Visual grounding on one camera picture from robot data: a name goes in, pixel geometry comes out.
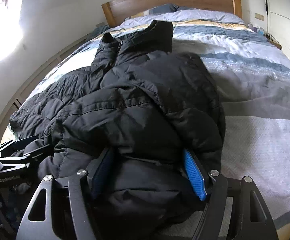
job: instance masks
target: bed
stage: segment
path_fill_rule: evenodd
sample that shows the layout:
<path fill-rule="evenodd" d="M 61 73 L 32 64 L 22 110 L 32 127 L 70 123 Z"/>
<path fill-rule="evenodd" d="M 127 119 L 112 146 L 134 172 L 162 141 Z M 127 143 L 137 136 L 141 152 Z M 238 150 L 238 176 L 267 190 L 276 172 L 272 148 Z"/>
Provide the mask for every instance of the bed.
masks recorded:
<path fill-rule="evenodd" d="M 148 14 L 163 4 L 192 9 Z M 280 239 L 290 237 L 290 60 L 242 21 L 241 0 L 113 0 L 102 5 L 113 37 L 137 32 L 152 20 L 173 22 L 173 52 L 199 54 L 216 81 L 226 114 L 222 170 L 226 177 L 251 176 L 274 219 Z M 57 65 L 33 90 L 42 92 L 64 74 L 89 66 L 102 34 Z M 231 199 L 220 238 L 227 233 Z M 166 228 L 191 237 L 200 213 Z"/>

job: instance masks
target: dark fabric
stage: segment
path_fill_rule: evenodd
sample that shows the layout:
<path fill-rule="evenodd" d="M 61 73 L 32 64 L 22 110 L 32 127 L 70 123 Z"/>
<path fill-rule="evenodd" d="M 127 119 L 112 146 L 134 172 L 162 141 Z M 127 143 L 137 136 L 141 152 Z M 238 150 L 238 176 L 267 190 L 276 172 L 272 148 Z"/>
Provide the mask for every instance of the dark fabric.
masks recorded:
<path fill-rule="evenodd" d="M 168 12 L 176 12 L 178 5 L 173 3 L 166 3 L 160 6 L 149 9 L 149 14 L 162 14 Z"/>
<path fill-rule="evenodd" d="M 195 10 L 195 8 L 187 7 L 187 6 L 179 6 L 177 8 L 177 11 L 183 11 L 183 10 Z"/>
<path fill-rule="evenodd" d="M 141 239 L 199 208 L 180 172 L 184 147 L 206 170 L 220 170 L 225 117 L 216 86 L 199 56 L 170 54 L 172 36 L 172 23 L 157 21 L 120 40 L 106 33 L 90 67 L 64 75 L 10 119 L 20 138 L 54 146 L 39 178 L 70 176 L 114 147 L 119 157 L 94 203 L 105 239 Z"/>
<path fill-rule="evenodd" d="M 109 30 L 109 26 L 108 25 L 101 25 L 99 27 L 96 27 L 90 34 L 88 34 L 87 38 L 86 38 L 86 42 L 96 38 L 98 35 L 102 34 L 104 31 Z"/>

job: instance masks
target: wooden bed frame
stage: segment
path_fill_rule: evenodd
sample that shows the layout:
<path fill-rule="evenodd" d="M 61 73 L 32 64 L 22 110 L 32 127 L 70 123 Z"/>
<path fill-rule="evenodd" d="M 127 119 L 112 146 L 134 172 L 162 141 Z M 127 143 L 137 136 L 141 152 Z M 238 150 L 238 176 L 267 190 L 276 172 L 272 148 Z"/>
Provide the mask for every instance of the wooden bed frame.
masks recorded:
<path fill-rule="evenodd" d="M 102 8 L 109 26 L 115 27 L 129 16 L 165 3 L 204 10 L 224 11 L 242 18 L 241 0 L 113 0 L 102 4 Z"/>

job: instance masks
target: blue rubber grip pad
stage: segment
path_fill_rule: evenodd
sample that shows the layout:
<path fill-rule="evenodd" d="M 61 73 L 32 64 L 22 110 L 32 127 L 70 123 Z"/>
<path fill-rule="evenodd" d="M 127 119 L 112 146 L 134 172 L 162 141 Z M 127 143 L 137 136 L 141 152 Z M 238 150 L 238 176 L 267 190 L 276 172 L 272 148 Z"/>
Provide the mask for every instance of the blue rubber grip pad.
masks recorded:
<path fill-rule="evenodd" d="M 195 195 L 197 195 L 200 200 L 205 200 L 207 193 L 205 190 L 204 178 L 195 164 L 191 154 L 186 149 L 184 149 L 183 152 L 183 160 L 187 176 L 192 184 Z"/>

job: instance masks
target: wall socket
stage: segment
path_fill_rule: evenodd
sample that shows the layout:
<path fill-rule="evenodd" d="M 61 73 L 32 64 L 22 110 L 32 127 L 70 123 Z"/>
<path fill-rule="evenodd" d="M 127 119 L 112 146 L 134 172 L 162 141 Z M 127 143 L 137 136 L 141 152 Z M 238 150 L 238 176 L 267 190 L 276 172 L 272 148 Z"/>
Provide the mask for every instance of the wall socket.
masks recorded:
<path fill-rule="evenodd" d="M 262 14 L 258 14 L 258 13 L 255 13 L 255 18 L 256 19 L 259 19 L 259 20 L 261 20 L 261 21 L 264 21 L 264 15 L 262 15 Z"/>

